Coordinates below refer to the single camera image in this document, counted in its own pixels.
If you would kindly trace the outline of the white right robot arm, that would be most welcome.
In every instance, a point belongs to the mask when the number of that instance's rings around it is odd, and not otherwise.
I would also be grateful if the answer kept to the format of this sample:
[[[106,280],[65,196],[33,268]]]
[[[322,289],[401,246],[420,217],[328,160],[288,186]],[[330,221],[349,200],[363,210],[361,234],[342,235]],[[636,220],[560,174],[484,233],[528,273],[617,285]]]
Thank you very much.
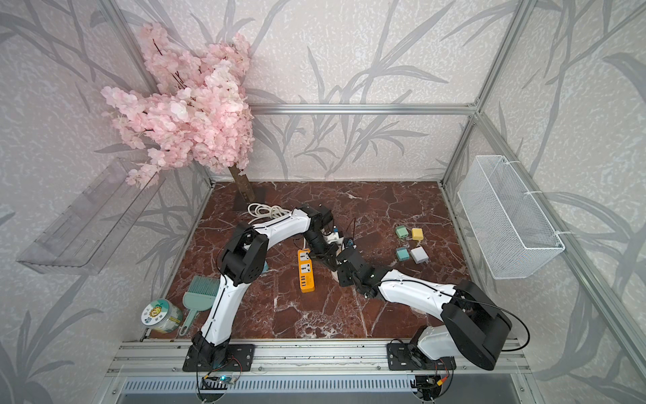
[[[353,285],[368,299],[409,306],[442,322],[426,327],[409,343],[424,360],[461,357],[482,370],[494,370],[512,330],[509,317],[475,283],[437,284],[369,264],[355,247],[336,256],[342,286]]]

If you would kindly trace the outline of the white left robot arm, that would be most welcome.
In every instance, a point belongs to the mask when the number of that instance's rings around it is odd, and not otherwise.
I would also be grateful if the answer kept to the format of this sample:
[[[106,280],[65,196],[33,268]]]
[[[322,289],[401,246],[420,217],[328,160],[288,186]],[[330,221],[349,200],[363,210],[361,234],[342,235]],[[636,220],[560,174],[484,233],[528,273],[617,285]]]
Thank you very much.
[[[232,325],[242,297],[262,273],[267,251],[291,237],[301,236],[310,257],[331,271],[337,270],[339,244],[326,238],[323,230],[332,223],[331,210],[303,205],[286,215],[257,224],[242,222],[223,250],[220,284],[215,303],[202,328],[192,338],[192,349],[204,364],[225,361]]]

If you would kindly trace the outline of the white charger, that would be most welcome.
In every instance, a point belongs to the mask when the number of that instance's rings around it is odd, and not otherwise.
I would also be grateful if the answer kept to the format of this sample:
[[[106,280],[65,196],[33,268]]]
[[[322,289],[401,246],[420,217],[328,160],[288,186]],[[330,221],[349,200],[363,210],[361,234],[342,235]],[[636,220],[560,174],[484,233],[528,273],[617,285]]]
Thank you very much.
[[[416,264],[423,264],[429,260],[429,256],[423,247],[415,247],[410,250],[410,256]]]

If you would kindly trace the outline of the yellow plug adapter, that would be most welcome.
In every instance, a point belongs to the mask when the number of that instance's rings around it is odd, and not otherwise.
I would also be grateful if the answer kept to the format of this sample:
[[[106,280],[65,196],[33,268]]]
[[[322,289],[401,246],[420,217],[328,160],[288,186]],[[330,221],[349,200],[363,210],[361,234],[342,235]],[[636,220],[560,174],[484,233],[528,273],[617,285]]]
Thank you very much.
[[[424,240],[424,233],[421,228],[414,227],[410,231],[410,238],[412,241],[421,243]]]

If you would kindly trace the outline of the green plug adapter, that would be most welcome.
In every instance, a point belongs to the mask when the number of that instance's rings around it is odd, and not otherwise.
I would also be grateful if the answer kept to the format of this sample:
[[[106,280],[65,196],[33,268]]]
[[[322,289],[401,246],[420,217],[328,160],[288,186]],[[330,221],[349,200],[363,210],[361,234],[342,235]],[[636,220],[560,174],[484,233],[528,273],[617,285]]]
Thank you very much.
[[[398,226],[395,229],[395,234],[397,235],[398,239],[407,239],[407,237],[409,237],[409,231],[405,226]]]

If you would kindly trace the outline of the teal plug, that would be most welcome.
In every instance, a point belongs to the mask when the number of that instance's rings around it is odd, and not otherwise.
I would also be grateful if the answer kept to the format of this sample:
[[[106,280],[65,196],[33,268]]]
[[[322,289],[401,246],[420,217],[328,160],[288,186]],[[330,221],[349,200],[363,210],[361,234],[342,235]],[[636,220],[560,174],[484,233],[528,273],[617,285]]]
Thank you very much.
[[[410,259],[410,253],[406,247],[398,247],[395,250],[395,255],[398,262],[405,262]]]

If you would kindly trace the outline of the orange power strip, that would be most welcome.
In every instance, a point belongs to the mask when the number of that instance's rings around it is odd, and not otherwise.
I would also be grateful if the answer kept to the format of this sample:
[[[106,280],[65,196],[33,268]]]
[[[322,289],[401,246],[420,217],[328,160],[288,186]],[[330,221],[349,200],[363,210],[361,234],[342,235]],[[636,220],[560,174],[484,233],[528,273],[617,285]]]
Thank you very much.
[[[302,293],[310,293],[315,290],[312,260],[308,248],[298,252],[299,287]]]

